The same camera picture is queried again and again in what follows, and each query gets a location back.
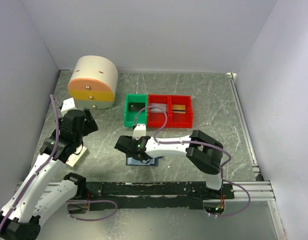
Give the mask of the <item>blue leather card holder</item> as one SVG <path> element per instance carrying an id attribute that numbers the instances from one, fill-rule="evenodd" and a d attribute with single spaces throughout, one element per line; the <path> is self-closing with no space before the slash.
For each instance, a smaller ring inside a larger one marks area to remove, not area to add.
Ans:
<path id="1" fill-rule="evenodd" d="M 161 159 L 162 156 L 148 159 L 148 160 L 135 160 L 132 157 L 126 158 L 126 165 L 127 166 L 158 166 L 158 161 Z"/>

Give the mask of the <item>dark card with chip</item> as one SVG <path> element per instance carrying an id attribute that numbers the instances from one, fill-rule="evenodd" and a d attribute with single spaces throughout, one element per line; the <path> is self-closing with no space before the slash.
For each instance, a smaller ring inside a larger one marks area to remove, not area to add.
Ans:
<path id="1" fill-rule="evenodd" d="M 130 102 L 128 105 L 128 110 L 131 112 L 139 112 L 144 107 L 146 107 L 146 104 L 144 102 Z"/>

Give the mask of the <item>grey magnetic stripe card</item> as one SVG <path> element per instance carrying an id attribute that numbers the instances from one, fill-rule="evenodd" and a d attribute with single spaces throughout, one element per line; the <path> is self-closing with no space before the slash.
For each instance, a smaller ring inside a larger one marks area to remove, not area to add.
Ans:
<path id="1" fill-rule="evenodd" d="M 167 105 L 164 103 L 151 103 L 149 111 L 151 113 L 166 113 Z"/>

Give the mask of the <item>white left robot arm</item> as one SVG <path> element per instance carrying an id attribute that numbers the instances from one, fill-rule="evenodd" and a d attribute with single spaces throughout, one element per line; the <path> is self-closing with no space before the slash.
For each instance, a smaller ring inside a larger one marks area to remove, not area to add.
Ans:
<path id="1" fill-rule="evenodd" d="M 58 118 L 56 128 L 39 150 L 36 162 L 0 210 L 0 239 L 34 240 L 44 222 L 66 201 L 80 200 L 87 194 L 86 178 L 67 174 L 50 197 L 40 197 L 58 170 L 83 143 L 83 137 L 98 130 L 89 109 L 72 109 Z"/>

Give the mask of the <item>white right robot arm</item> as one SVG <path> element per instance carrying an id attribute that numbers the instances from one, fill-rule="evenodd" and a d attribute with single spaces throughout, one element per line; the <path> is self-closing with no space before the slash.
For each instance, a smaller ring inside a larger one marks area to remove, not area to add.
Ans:
<path id="1" fill-rule="evenodd" d="M 145 161 L 159 157 L 184 156 L 201 172 L 207 175 L 206 194 L 212 199 L 223 193 L 221 161 L 225 153 L 223 145 L 200 130 L 190 135 L 175 138 L 142 136 L 135 139 L 122 135 L 114 147 L 126 157 Z"/>

